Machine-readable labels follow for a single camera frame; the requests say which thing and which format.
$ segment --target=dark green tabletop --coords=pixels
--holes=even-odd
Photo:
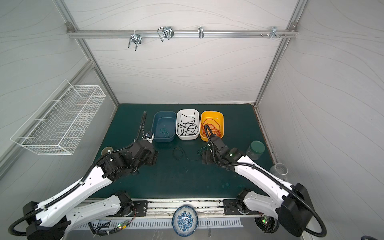
[[[116,111],[108,132],[96,157],[107,146],[118,149],[130,144],[137,134],[142,113],[147,111],[145,130],[150,131],[153,116],[158,111],[196,109],[218,111],[224,115],[223,142],[229,148],[246,151],[253,140],[265,144],[253,106],[250,104],[121,104]],[[259,194],[265,193],[248,179],[216,165],[203,165],[197,151],[207,145],[200,136],[195,140],[182,141],[177,136],[172,142],[154,142],[159,156],[154,166],[143,165],[138,175],[120,178],[111,185],[97,191],[91,197],[109,197],[119,190],[127,191],[133,198],[234,198],[244,188]],[[172,150],[182,147],[190,160],[175,160]],[[269,170],[273,165],[266,150],[256,162]]]

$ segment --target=blue bin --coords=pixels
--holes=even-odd
[[[172,111],[157,112],[153,117],[151,132],[156,142],[170,142],[175,138],[176,113]]]

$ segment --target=green jar lid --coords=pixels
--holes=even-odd
[[[256,154],[262,154],[265,151],[265,146],[260,141],[253,141],[251,142],[251,145],[249,146],[252,152]]]

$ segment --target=floral patterned plate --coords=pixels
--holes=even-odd
[[[172,217],[172,227],[182,237],[190,236],[197,228],[197,213],[193,207],[179,207]]]

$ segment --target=white bin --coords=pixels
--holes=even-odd
[[[182,109],[176,115],[176,135],[181,140],[193,140],[199,136],[200,115],[196,109]]]

